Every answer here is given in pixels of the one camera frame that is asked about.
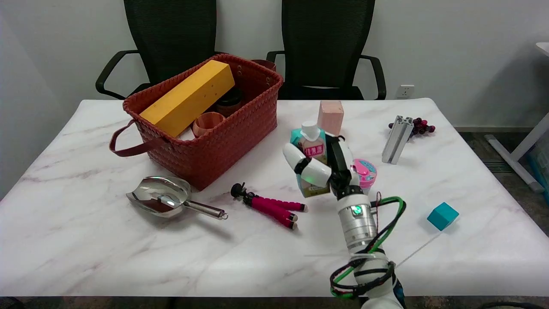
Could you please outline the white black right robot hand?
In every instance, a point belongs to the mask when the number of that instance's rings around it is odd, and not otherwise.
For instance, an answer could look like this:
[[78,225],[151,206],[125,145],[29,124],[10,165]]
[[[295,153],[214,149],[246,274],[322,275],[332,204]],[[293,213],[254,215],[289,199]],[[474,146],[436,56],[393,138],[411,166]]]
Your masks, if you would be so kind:
[[339,200],[362,193],[359,174],[345,137],[329,133],[324,137],[324,154],[320,158],[306,156],[292,143],[286,143],[283,147],[284,158],[296,174],[301,194],[308,198],[331,192]]

